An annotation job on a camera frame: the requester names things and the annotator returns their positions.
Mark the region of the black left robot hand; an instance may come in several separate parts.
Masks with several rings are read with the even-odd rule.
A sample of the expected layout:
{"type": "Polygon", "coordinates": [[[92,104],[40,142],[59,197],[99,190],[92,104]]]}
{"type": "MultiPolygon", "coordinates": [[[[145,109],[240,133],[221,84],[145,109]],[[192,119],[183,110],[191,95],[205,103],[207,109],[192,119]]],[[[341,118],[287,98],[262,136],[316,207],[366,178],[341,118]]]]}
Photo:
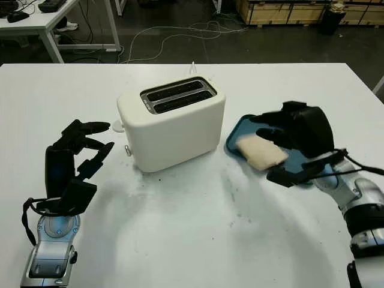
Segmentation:
{"type": "Polygon", "coordinates": [[[107,131],[109,127],[108,122],[81,122],[75,119],[61,132],[61,138],[47,147],[45,185],[48,198],[62,196],[71,180],[90,179],[102,167],[114,143],[104,144],[88,136],[107,131]],[[74,157],[84,148],[93,149],[97,154],[75,168],[74,157]]]}

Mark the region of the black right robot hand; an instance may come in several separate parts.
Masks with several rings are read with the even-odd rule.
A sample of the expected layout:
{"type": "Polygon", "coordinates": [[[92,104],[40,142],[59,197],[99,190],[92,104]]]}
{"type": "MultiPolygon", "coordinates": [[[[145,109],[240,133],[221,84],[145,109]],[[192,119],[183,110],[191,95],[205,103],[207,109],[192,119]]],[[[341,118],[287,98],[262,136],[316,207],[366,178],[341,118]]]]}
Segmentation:
{"type": "Polygon", "coordinates": [[[281,110],[253,116],[250,121],[266,124],[256,134],[275,145],[299,150],[315,158],[334,150],[334,138],[323,110],[304,102],[287,101],[281,110]]]}

